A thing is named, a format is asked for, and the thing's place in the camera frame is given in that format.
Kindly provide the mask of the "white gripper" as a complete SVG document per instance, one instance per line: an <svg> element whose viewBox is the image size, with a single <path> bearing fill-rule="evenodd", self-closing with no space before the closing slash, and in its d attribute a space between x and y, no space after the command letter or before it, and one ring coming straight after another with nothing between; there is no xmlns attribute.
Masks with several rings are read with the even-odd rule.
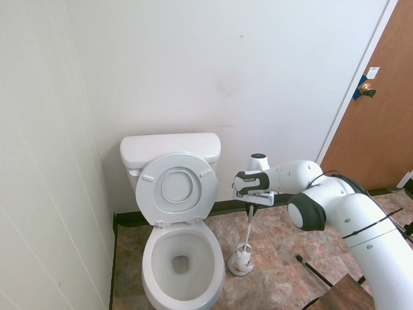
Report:
<svg viewBox="0 0 413 310"><path fill-rule="evenodd" d="M259 192L255 194L240 194L236 190L233 190L232 197L235 200L247 202L246 213L249 214L251 203L253 204L253 216L259 210L259 205L273 206L274 205L275 192Z"/></svg>

